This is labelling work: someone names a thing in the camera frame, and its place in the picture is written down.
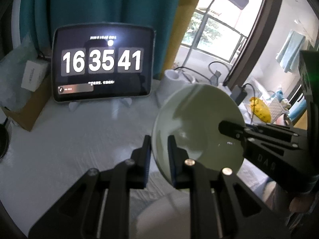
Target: plastic bag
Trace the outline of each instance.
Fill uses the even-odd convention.
[[[37,56],[28,33],[21,45],[0,61],[0,106],[15,112],[25,106],[32,92],[21,88],[22,77],[27,60],[34,60]]]

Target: yellow bag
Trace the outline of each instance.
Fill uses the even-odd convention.
[[[259,98],[251,97],[249,101],[251,112],[253,112],[261,121],[270,123],[272,116],[268,106]]]

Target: black round object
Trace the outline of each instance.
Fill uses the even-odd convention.
[[[9,146],[9,134],[4,125],[0,124],[0,159],[5,155]]]

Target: tablet screen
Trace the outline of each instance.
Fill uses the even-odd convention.
[[[58,28],[52,87],[58,102],[150,93],[154,31],[129,24]]]

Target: white digit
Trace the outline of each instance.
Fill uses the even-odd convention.
[[[70,72],[70,52],[66,52],[63,56],[63,61],[66,60],[66,73]]]
[[[114,54],[114,49],[106,49],[103,52],[102,68],[105,71],[110,71],[113,68],[113,66],[114,66],[114,58],[112,56],[108,56],[108,54],[109,55],[113,55]],[[110,61],[110,65],[109,66],[106,65],[106,61]]]
[[[130,51],[124,50],[123,54],[121,55],[121,58],[117,64],[119,67],[124,67],[124,70],[128,70],[131,66],[130,63]]]
[[[132,57],[136,57],[135,70],[139,70],[141,64],[141,51],[137,50],[133,53]]]
[[[101,67],[101,52],[98,49],[94,49],[91,51],[90,57],[93,57],[94,55],[96,55],[96,57],[92,58],[92,62],[96,63],[96,66],[94,66],[93,64],[89,64],[89,68],[91,71],[97,71]]]
[[[76,51],[74,57],[73,57],[73,69],[76,72],[81,72],[84,69],[84,59],[85,54],[82,50]]]

